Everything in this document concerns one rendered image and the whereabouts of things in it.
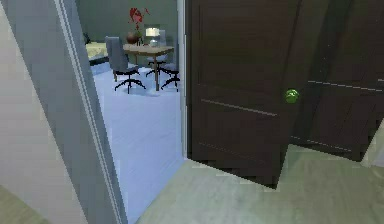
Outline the grey office chair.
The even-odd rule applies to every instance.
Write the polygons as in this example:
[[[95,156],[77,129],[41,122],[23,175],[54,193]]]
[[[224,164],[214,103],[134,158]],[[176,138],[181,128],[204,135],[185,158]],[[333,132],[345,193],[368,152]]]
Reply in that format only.
[[[157,56],[156,59],[153,59],[152,57],[148,57],[147,60],[149,65],[156,65],[156,68],[148,72],[147,75],[155,72],[158,72],[158,73],[163,72],[169,75],[169,78],[161,86],[161,89],[163,89],[165,86],[169,85],[170,83],[174,83],[175,88],[178,88],[177,83],[180,81],[180,78],[178,77],[179,72],[177,70],[173,70],[173,65],[171,63],[169,64],[166,63],[166,60],[167,60],[166,54]]]
[[[133,83],[145,88],[144,84],[139,79],[132,78],[132,75],[139,74],[138,66],[129,62],[129,58],[125,54],[123,48],[122,40],[119,37],[106,36],[105,43],[114,81],[117,81],[118,75],[128,76],[126,80],[116,85],[114,90],[117,90],[120,86],[127,84],[127,92],[130,92],[130,88]]]

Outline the green round door knob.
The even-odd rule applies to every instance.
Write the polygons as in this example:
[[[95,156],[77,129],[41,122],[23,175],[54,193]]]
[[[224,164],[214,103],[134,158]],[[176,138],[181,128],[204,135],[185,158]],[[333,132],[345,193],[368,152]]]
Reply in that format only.
[[[285,93],[285,101],[289,104],[294,104],[297,102],[300,94],[295,89],[288,89]]]

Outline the brown wooden table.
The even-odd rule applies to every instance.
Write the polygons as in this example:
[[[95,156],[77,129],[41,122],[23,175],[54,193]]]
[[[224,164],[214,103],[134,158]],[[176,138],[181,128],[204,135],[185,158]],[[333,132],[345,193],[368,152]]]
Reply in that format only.
[[[156,90],[159,90],[159,72],[156,68],[156,66],[158,65],[157,57],[172,52],[174,48],[172,46],[151,47],[149,45],[137,46],[133,44],[124,44],[123,49],[126,54],[133,54],[135,57],[146,56],[153,58],[155,66],[154,71]]]

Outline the yellow patterned bed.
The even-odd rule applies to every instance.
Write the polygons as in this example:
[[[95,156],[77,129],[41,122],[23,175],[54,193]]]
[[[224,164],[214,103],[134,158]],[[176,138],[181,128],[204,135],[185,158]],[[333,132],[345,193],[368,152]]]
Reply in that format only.
[[[86,51],[91,66],[108,61],[107,48],[104,42],[90,42],[86,44]]]

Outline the white table lamp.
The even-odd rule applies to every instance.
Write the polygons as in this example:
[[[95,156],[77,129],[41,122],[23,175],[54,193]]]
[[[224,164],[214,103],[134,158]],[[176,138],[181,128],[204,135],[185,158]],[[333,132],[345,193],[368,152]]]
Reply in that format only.
[[[147,38],[149,38],[150,47],[158,46],[158,38],[160,36],[160,30],[158,27],[147,27],[145,29],[145,35]]]

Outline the dark brown panelled door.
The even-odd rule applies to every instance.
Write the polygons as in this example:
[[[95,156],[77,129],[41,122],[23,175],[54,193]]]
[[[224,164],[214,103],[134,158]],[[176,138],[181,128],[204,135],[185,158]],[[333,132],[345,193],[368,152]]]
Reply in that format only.
[[[384,119],[384,0],[330,0],[290,142],[360,162]]]

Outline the dark brown room door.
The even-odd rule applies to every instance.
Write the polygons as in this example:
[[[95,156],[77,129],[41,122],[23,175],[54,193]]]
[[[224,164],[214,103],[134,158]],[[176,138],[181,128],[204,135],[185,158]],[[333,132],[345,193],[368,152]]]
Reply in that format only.
[[[301,0],[187,0],[189,159],[276,188],[293,128],[285,78]]]

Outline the red flower house plant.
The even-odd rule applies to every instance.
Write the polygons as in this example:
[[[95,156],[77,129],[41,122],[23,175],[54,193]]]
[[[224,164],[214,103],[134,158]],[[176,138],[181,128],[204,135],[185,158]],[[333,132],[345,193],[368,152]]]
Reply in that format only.
[[[134,25],[134,36],[137,38],[137,44],[142,41],[142,32],[141,32],[141,24],[146,15],[149,15],[149,11],[147,8],[139,9],[137,7],[131,7],[129,9],[129,18],[128,23],[132,23]]]

